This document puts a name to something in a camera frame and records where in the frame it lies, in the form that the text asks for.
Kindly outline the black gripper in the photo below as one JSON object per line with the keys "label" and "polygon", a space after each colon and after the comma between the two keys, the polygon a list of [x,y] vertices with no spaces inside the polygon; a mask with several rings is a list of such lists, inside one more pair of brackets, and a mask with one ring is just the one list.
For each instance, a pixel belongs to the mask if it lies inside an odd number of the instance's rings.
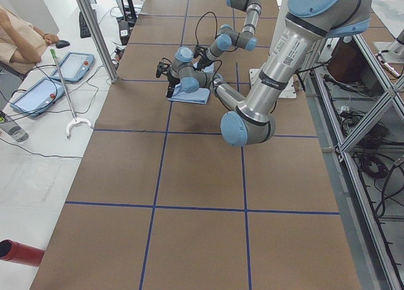
{"label": "black gripper", "polygon": [[204,66],[208,66],[209,59],[206,56],[207,48],[203,46],[196,46],[194,48],[193,58],[199,58],[197,65],[195,66],[197,71],[202,71]]}
{"label": "black gripper", "polygon": [[175,91],[175,86],[180,84],[180,79],[172,69],[172,66],[169,66],[167,69],[167,79],[169,81],[169,86],[167,88],[166,97],[172,97]]}

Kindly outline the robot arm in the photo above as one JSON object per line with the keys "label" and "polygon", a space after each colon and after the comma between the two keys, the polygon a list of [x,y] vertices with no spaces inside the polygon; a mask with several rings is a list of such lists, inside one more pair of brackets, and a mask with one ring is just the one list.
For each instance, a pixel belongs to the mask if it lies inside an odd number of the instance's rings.
{"label": "robot arm", "polygon": [[252,51],[256,47],[256,26],[262,12],[260,0],[227,0],[227,6],[246,13],[243,28],[236,31],[231,25],[224,24],[218,30],[215,40],[209,47],[197,45],[194,57],[199,58],[196,69],[202,70],[212,63],[230,47]]}
{"label": "robot arm", "polygon": [[157,76],[166,75],[168,96],[176,86],[186,93],[208,88],[228,109],[220,129],[233,146],[263,143],[275,132],[271,108],[289,79],[297,71],[313,43],[320,39],[346,37],[365,32],[370,24],[372,0],[287,0],[285,29],[260,67],[247,95],[234,90],[220,75],[205,72],[229,48],[251,51],[256,45],[256,25],[261,15],[260,0],[227,0],[228,6],[246,13],[241,32],[220,27],[206,49],[180,47],[173,61],[159,63]]}

